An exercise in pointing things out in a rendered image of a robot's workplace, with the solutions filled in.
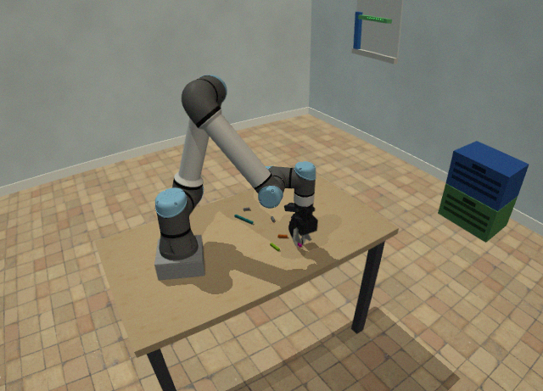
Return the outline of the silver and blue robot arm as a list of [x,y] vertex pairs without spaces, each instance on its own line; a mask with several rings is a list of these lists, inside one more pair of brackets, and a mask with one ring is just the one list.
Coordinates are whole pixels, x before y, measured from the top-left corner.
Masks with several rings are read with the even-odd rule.
[[[182,91],[182,106],[189,122],[180,169],[174,175],[172,188],[160,192],[155,199],[160,254],[168,260],[184,260],[198,250],[189,216],[204,194],[201,172],[209,136],[258,193],[265,208],[277,207],[285,188],[294,188],[294,203],[298,206],[314,203],[316,167],[307,161],[294,168],[264,166],[221,114],[227,86],[217,77],[203,75]],[[284,205],[285,211],[299,212],[294,203]]]

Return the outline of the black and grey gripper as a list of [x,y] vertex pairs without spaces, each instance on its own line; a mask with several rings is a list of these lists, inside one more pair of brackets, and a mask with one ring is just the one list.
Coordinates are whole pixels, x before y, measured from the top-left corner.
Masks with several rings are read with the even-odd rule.
[[[311,240],[311,236],[309,235],[309,233],[317,231],[318,219],[314,215],[312,215],[311,220],[310,220],[310,212],[312,214],[312,212],[315,211],[313,204],[310,205],[309,207],[302,207],[294,203],[294,206],[297,209],[299,209],[299,212],[295,212],[295,214],[291,216],[291,221],[289,222],[288,230],[294,241],[295,246],[298,248],[298,243],[302,244],[303,246],[306,239],[309,241]],[[307,215],[307,220],[306,220],[306,215]],[[302,238],[300,238],[299,235],[302,236]]]

